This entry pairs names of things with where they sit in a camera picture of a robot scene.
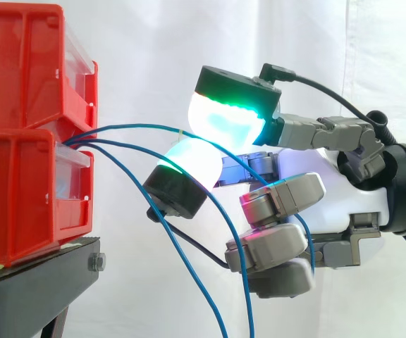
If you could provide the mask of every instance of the black metal stand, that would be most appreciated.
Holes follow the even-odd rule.
[[[99,238],[0,270],[0,338],[60,338],[68,306],[97,279]]]
[[[68,307],[65,308],[57,317],[55,317],[42,330],[40,338],[62,338],[63,327],[67,318]]]

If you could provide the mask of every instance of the blue cable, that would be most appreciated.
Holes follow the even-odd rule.
[[[261,182],[263,185],[267,185],[267,181],[261,177],[256,171],[251,169],[248,165],[246,165],[244,162],[242,162],[236,155],[231,153],[229,150],[223,148],[222,146],[219,146],[217,143],[211,142],[207,139],[204,139],[203,137],[199,137],[195,134],[191,134],[189,132],[186,132],[184,130],[180,130],[178,128],[173,128],[173,127],[168,127],[166,125],[155,125],[155,124],[150,124],[150,123],[131,123],[131,124],[125,124],[125,125],[107,125],[105,127],[100,127],[94,130],[90,130],[89,132],[84,132],[82,134],[76,135],[74,137],[71,137],[67,141],[64,142],[65,145],[71,145],[71,142],[81,139],[83,137],[87,137],[93,134],[96,134],[98,132],[103,132],[106,130],[118,130],[118,129],[132,129],[132,128],[149,128],[149,129],[159,129],[159,130],[167,130],[169,132],[175,132],[175,133],[182,133],[185,136],[191,137],[191,138],[196,138],[196,139],[202,139],[203,141],[206,141],[213,146],[215,146],[218,150],[224,152],[226,155],[230,156],[235,162],[237,162],[239,165],[241,165],[246,171],[248,171],[254,178],[256,178],[259,182]],[[314,271],[315,265],[314,265],[314,246],[312,245],[312,236],[311,232],[309,231],[309,228],[307,227],[307,224],[305,222],[302,223],[305,232],[307,234],[308,238],[308,244],[309,244],[309,254],[311,256],[311,265],[312,265],[312,271]],[[244,293],[246,293],[245,299],[247,302],[247,314],[249,318],[249,326],[250,326],[250,338],[254,338],[254,324],[253,324],[253,314],[252,314],[252,306],[250,302],[250,295],[248,294],[248,280],[247,280],[247,269],[245,266],[245,258],[243,259],[243,255],[240,255],[240,267],[241,267],[241,273],[242,273],[242,281],[244,284]]]
[[[141,146],[135,146],[134,144],[126,144],[126,143],[121,143],[121,142],[115,142],[115,141],[109,141],[107,139],[79,139],[75,141],[70,141],[68,145],[85,145],[85,146],[91,146],[91,143],[102,143],[102,144],[110,144],[113,146],[120,146],[123,148],[128,148],[128,149],[134,149],[137,151],[141,151],[143,153],[152,155],[154,157],[160,158],[161,160],[170,163],[173,165],[175,168],[177,168],[180,172],[182,172],[184,175],[189,177],[191,180],[195,182],[195,184],[204,191],[204,193],[211,199],[211,201],[214,203],[214,205],[217,207],[217,209],[221,212],[223,218],[227,222],[231,234],[236,242],[236,245],[238,248],[242,248],[242,244],[240,243],[240,238],[238,233],[236,232],[236,228],[233,224],[233,221],[230,219],[228,214],[226,213],[225,209],[223,206],[220,204],[220,202],[216,199],[216,197],[207,189],[205,188],[198,180],[196,180],[191,174],[189,174],[186,170],[181,168],[178,164],[170,160],[169,158],[165,157],[164,155],[161,155],[155,151],[143,148]],[[252,311],[252,301],[250,299],[250,290],[248,287],[248,277],[247,277],[247,269],[245,268],[245,255],[243,250],[239,250],[240,252],[240,262],[241,262],[241,275],[242,275],[242,283],[244,287],[244,294],[245,294],[245,303],[247,304],[247,316],[248,316],[248,321],[249,321],[249,328],[250,328],[250,336],[251,338],[254,337],[254,323],[253,323],[253,311]]]
[[[67,141],[64,142],[65,145],[70,145],[70,142],[76,140],[76,139],[81,139],[82,137],[87,137],[92,134],[98,133],[98,132],[103,132],[106,130],[117,130],[117,129],[131,129],[131,128],[149,128],[149,129],[160,129],[160,130],[168,130],[169,132],[182,132],[184,135],[187,137],[192,137],[196,139],[202,139],[203,141],[206,141],[213,146],[215,146],[218,150],[224,152],[226,155],[230,156],[234,161],[239,163],[246,171],[248,171],[254,178],[256,178],[259,182],[261,182],[263,185],[267,185],[267,181],[262,178],[257,172],[255,172],[251,167],[246,165],[244,162],[242,162],[236,155],[232,154],[230,151],[227,149],[223,148],[222,146],[219,146],[217,143],[211,142],[207,139],[204,139],[203,137],[197,136],[195,134],[191,134],[189,132],[186,132],[184,130],[180,130],[178,128],[173,128],[173,127],[168,127],[166,125],[155,125],[155,124],[149,124],[149,123],[132,123],[132,124],[127,124],[127,125],[107,125],[105,127],[100,127],[94,130],[90,130],[89,132],[84,132],[82,134],[76,135],[74,137],[71,137]],[[312,236],[311,232],[309,231],[309,228],[306,224],[306,222],[303,220],[303,218],[299,214],[295,214],[295,217],[302,223],[302,226],[307,234],[308,238],[308,246],[309,246],[309,255],[311,256],[311,270],[314,274],[314,268],[315,268],[315,262],[314,262],[314,245],[312,241]]]
[[[136,187],[140,190],[144,198],[147,200],[148,204],[152,207],[153,211],[156,213],[156,216],[159,218],[161,221],[162,225],[164,226],[164,229],[167,232],[167,235],[170,237],[170,240],[172,241],[176,251],[179,253],[181,259],[183,260],[184,264],[186,265],[187,270],[189,270],[189,273],[191,274],[192,278],[194,279],[195,283],[198,285],[199,289],[204,295],[204,298],[208,301],[209,305],[212,308],[212,311],[214,312],[214,315],[217,318],[217,322],[219,323],[220,330],[222,332],[223,338],[228,338],[228,333],[226,332],[225,324],[223,323],[221,314],[212,300],[211,296],[209,295],[208,290],[204,287],[202,281],[199,279],[197,273],[195,272],[194,268],[190,264],[189,260],[187,259],[186,255],[184,254],[183,250],[181,249],[178,241],[176,240],[175,236],[173,235],[170,227],[168,226],[166,220],[161,214],[161,211],[159,211],[158,207],[154,203],[153,199],[148,195],[147,190],[142,186],[142,184],[139,182],[139,180],[133,175],[132,172],[129,171],[119,160],[117,160],[115,157],[113,157],[110,153],[105,151],[103,148],[100,148],[99,146],[95,146],[93,144],[86,144],[85,146],[88,146],[90,148],[96,149],[100,151],[102,154],[104,154],[106,157],[111,159],[121,170],[123,170],[126,175],[129,176],[129,178],[134,182]]]
[[[307,223],[305,222],[305,220],[303,219],[303,217],[301,215],[296,213],[294,216],[299,220],[299,222],[302,223],[304,231],[307,233],[308,246],[309,246],[309,256],[310,256],[310,259],[311,259],[311,272],[314,275],[314,268],[316,267],[316,261],[314,259],[314,244],[313,244],[313,239],[311,238],[311,232],[309,231],[308,225],[307,225]]]

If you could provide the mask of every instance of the bolt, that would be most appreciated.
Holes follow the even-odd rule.
[[[92,255],[92,271],[103,271],[106,267],[106,254],[94,253]]]

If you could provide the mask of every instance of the red plastic drawer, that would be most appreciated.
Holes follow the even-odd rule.
[[[60,6],[0,3],[0,128],[41,127],[62,142],[95,128],[97,71]]]
[[[48,130],[0,130],[0,264],[92,230],[93,157]]]

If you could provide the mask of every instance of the white wall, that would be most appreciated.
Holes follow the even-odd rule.
[[[406,63],[382,68],[390,55],[398,63],[406,59],[401,48],[406,46],[406,12],[394,8],[394,16],[382,15],[384,0],[350,1],[348,7],[339,0],[57,2],[99,64],[99,125],[151,122],[189,130],[187,105],[202,65],[253,76],[270,62],[344,90],[360,108],[382,108],[395,119],[396,137],[406,141],[406,80],[397,75],[406,78]],[[388,33],[396,33],[400,14],[405,14],[399,18],[405,33],[394,40]],[[386,44],[374,46],[385,38]],[[372,70],[389,77],[377,81]],[[396,97],[403,87],[405,94]],[[280,88],[284,113],[340,113],[338,104],[313,89],[300,84]],[[173,134],[143,130],[100,137],[162,153],[176,140]],[[110,150],[141,181],[156,163],[132,151]],[[245,190],[216,191],[239,231],[247,229],[238,205]],[[210,308],[164,230],[146,219],[146,210],[134,185],[97,155],[94,234],[101,236],[108,261],[99,281],[70,307],[65,338],[220,336]],[[174,223],[222,256],[230,234],[210,203],[193,221]],[[311,293],[295,299],[253,296],[257,337],[406,337],[406,244],[393,236],[386,240],[376,259],[361,268],[318,270]],[[240,276],[186,243],[183,248],[218,304],[230,336],[248,337]]]

